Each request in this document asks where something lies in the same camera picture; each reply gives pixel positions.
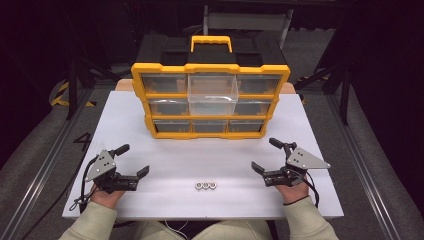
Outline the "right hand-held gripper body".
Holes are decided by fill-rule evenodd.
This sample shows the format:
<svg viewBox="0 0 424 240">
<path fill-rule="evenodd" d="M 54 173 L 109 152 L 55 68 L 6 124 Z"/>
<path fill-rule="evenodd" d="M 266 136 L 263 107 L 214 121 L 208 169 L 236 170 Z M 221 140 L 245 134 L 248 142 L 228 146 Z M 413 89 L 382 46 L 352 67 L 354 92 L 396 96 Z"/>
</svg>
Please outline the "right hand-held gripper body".
<svg viewBox="0 0 424 240">
<path fill-rule="evenodd" d="M 286 150 L 285 165 L 279 170 L 263 173 L 266 186 L 285 185 L 292 187 L 300 184 L 309 169 L 329 169 L 331 165 L 300 148 Z"/>
</svg>

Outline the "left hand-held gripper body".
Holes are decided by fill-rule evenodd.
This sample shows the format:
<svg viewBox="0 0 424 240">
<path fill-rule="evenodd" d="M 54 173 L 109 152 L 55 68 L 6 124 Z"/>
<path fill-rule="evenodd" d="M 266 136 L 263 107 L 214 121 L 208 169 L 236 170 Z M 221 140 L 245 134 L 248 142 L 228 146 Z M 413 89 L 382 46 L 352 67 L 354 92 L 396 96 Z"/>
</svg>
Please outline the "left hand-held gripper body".
<svg viewBox="0 0 424 240">
<path fill-rule="evenodd" d="M 109 154 L 110 150 L 102 150 L 95 158 L 85 181 L 93 181 L 101 190 L 107 193 L 115 191 L 136 191 L 139 179 L 137 176 L 124 176 L 117 172 L 117 166 Z"/>
</svg>

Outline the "yellow black storage organizer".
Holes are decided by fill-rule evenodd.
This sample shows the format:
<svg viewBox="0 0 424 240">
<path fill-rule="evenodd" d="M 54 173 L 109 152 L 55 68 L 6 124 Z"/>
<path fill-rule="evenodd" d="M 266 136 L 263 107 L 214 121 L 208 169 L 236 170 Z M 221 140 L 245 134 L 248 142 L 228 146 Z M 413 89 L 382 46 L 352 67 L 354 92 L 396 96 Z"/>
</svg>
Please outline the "yellow black storage organizer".
<svg viewBox="0 0 424 240">
<path fill-rule="evenodd" d="M 230 36 L 192 36 L 175 38 L 165 35 L 144 37 L 139 55 L 132 69 L 133 88 L 145 112 L 145 125 L 151 135 L 159 139 L 224 138 L 245 139 L 261 138 L 266 133 L 268 122 L 272 119 L 279 102 L 283 84 L 287 82 L 290 69 L 278 42 L 268 36 L 233 38 Z M 153 129 L 143 74 L 275 74 L 281 77 L 275 99 L 265 116 L 265 123 L 258 133 L 158 133 Z"/>
</svg>

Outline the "person's right hand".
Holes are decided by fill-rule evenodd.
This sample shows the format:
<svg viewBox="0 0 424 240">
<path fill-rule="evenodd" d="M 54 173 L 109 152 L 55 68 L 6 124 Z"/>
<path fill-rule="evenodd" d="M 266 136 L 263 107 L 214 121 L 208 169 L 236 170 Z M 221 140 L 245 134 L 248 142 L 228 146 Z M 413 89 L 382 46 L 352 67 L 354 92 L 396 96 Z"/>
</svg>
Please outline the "person's right hand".
<svg viewBox="0 0 424 240">
<path fill-rule="evenodd" d="M 300 183 L 292 187 L 285 185 L 277 185 L 276 189 L 282 195 L 284 203 L 291 202 L 309 195 L 309 187 L 305 183 Z"/>
</svg>

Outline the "person's left hand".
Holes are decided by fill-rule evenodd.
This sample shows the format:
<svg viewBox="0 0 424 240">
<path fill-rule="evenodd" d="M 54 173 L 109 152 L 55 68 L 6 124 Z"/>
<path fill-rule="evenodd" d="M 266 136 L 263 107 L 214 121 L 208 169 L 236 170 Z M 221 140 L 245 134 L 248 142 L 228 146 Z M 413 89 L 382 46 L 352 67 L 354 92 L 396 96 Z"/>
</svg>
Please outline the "person's left hand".
<svg viewBox="0 0 424 240">
<path fill-rule="evenodd" d="M 92 192 L 90 197 L 91 202 L 95 202 L 109 209 L 114 209 L 118 201 L 125 194 L 124 191 L 115 191 L 112 193 L 107 193 L 105 191 L 99 190 L 96 185 L 92 186 L 91 192 Z"/>
</svg>

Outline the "black wrist band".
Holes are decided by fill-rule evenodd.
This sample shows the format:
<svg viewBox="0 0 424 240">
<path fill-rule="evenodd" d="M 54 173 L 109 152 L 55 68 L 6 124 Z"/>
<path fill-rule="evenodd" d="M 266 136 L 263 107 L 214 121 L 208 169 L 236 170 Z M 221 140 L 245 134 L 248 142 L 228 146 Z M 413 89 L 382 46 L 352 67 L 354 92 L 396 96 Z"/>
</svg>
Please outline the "black wrist band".
<svg viewBox="0 0 424 240">
<path fill-rule="evenodd" d="M 292 205 L 292 204 L 295 204 L 295 203 L 297 203 L 297 202 L 299 202 L 299 201 L 301 201 L 301 200 L 303 200 L 303 199 L 306 199 L 306 198 L 308 198 L 308 197 L 310 197 L 310 196 L 308 195 L 308 196 L 305 196 L 305 197 L 299 198 L 299 199 L 294 200 L 294 201 L 291 201 L 291 202 L 285 202 L 283 205 L 284 205 L 284 206 Z"/>
</svg>

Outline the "person's left leg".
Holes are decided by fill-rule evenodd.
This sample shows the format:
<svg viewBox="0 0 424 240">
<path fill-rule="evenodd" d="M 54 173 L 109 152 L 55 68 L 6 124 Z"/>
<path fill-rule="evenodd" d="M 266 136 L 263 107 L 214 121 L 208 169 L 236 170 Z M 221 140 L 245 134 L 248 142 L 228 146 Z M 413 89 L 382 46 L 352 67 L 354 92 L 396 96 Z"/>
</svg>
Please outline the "person's left leg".
<svg viewBox="0 0 424 240">
<path fill-rule="evenodd" d="M 134 240 L 186 240 L 157 221 L 142 221 L 134 233 Z"/>
</svg>

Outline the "person's leg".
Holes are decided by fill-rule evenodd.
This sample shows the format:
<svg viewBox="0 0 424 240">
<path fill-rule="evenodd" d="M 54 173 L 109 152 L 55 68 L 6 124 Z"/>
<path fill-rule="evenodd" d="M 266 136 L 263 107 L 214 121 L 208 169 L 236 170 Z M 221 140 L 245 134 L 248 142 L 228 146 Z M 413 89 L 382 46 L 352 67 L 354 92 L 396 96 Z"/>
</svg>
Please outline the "person's leg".
<svg viewBox="0 0 424 240">
<path fill-rule="evenodd" d="M 273 240 L 265 220 L 228 220 L 213 224 L 192 240 Z"/>
<path fill-rule="evenodd" d="M 186 240 L 157 221 L 142 221 L 134 233 L 134 240 Z"/>
</svg>

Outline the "person's right leg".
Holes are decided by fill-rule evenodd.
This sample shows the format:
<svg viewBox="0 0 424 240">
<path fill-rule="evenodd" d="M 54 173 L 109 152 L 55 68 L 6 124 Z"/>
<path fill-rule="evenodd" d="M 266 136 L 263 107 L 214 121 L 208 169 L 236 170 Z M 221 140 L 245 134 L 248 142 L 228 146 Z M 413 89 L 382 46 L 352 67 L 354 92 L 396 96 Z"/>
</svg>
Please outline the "person's right leg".
<svg viewBox="0 0 424 240">
<path fill-rule="evenodd" d="M 265 220 L 228 220 L 213 224 L 192 240 L 273 240 Z"/>
</svg>

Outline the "black tripod stand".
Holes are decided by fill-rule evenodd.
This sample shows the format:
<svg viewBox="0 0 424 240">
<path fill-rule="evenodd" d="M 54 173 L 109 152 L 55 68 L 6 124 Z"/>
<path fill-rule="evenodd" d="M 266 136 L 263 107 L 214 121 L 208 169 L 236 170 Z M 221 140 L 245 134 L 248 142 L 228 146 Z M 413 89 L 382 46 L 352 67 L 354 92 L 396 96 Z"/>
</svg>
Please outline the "black tripod stand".
<svg viewBox="0 0 424 240">
<path fill-rule="evenodd" d="M 344 54 L 340 60 L 337 60 L 329 67 L 318 70 L 316 73 L 309 77 L 301 77 L 300 81 L 294 84 L 296 90 L 300 90 L 313 82 L 327 76 L 325 84 L 322 86 L 322 91 L 325 95 L 334 95 L 338 87 L 341 87 L 341 96 L 339 103 L 339 116 L 344 125 L 348 124 L 347 111 L 348 100 L 350 93 L 351 83 L 351 70 L 352 65 L 351 56 Z"/>
<path fill-rule="evenodd" d="M 96 84 L 96 77 L 101 79 L 110 79 L 114 82 L 118 82 L 123 76 L 129 75 L 130 69 L 125 69 L 120 72 L 113 72 L 107 68 L 101 67 L 95 62 L 81 57 L 71 57 L 68 61 L 68 96 L 69 96 L 69 107 L 67 120 L 71 120 L 81 106 L 78 102 L 78 82 L 81 83 L 84 89 L 93 89 Z"/>
</svg>

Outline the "set of transparent organizer drawers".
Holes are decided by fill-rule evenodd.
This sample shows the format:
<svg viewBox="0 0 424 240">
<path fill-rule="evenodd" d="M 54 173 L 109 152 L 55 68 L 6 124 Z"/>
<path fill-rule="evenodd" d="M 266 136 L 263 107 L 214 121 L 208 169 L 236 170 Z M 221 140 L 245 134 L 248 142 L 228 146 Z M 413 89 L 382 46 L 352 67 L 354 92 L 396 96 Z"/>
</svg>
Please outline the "set of transparent organizer drawers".
<svg viewBox="0 0 424 240">
<path fill-rule="evenodd" d="M 239 99 L 232 115 L 191 115 L 188 103 L 188 76 L 191 74 L 143 74 L 148 95 L 147 112 L 158 133 L 258 133 L 275 99 L 281 77 L 275 74 L 193 73 L 234 75 Z"/>
</svg>

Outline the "yellow black floor tape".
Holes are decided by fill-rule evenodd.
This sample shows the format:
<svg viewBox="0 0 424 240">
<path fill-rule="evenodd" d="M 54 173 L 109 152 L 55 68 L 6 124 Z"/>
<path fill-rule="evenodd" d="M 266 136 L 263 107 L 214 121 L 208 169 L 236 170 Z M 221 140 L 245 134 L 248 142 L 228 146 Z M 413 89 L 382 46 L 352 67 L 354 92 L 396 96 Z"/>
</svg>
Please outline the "yellow black floor tape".
<svg viewBox="0 0 424 240">
<path fill-rule="evenodd" d="M 64 81 L 60 85 L 60 87 L 59 87 L 56 95 L 53 97 L 53 100 L 50 102 L 50 104 L 52 106 L 56 106 L 56 105 L 69 106 L 70 105 L 70 102 L 68 100 L 63 100 L 62 99 L 62 97 L 63 97 L 65 91 L 68 89 L 68 87 L 69 87 L 69 82 L 68 81 Z"/>
</svg>

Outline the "grey metal stand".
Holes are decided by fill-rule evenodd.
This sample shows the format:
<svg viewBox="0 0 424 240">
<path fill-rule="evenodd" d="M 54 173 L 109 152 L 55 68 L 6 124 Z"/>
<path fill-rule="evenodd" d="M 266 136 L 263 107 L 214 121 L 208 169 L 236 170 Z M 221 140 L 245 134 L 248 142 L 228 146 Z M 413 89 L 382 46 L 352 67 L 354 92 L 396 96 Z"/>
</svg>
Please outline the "grey metal stand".
<svg viewBox="0 0 424 240">
<path fill-rule="evenodd" d="M 283 48 L 293 13 L 293 9 L 284 14 L 218 13 L 205 5 L 202 33 L 208 35 L 210 29 L 271 31 L 278 33 L 279 46 Z"/>
</svg>

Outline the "aluminium floor rail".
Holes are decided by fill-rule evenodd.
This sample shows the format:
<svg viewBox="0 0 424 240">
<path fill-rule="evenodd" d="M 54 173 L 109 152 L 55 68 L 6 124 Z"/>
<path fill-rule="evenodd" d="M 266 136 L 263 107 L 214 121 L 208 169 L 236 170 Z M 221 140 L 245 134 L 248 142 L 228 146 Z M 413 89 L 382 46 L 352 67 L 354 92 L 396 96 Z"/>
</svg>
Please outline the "aluminium floor rail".
<svg viewBox="0 0 424 240">
<path fill-rule="evenodd" d="M 343 138 L 348 145 L 353 165 L 386 240 L 401 240 L 397 228 L 382 199 L 380 191 L 378 190 L 371 173 L 365 164 L 357 142 L 354 139 L 349 126 L 344 124 L 339 115 L 337 99 L 333 95 L 327 96 L 326 99 L 331 108 L 332 114 L 336 118 L 337 125 L 343 135 Z"/>
<path fill-rule="evenodd" d="M 16 240 L 20 233 L 23 224 L 25 223 L 29 213 L 35 205 L 42 189 L 44 188 L 53 168 L 58 160 L 58 156 L 62 151 L 63 145 L 69 132 L 72 130 L 86 102 L 89 100 L 93 90 L 83 89 L 80 96 L 77 98 L 76 110 L 69 120 L 66 120 L 55 141 L 53 142 L 48 155 L 43 160 L 42 165 L 38 168 L 37 174 L 31 181 L 27 191 L 20 201 L 20 205 L 15 211 L 9 224 L 0 236 L 0 240 Z"/>
</svg>

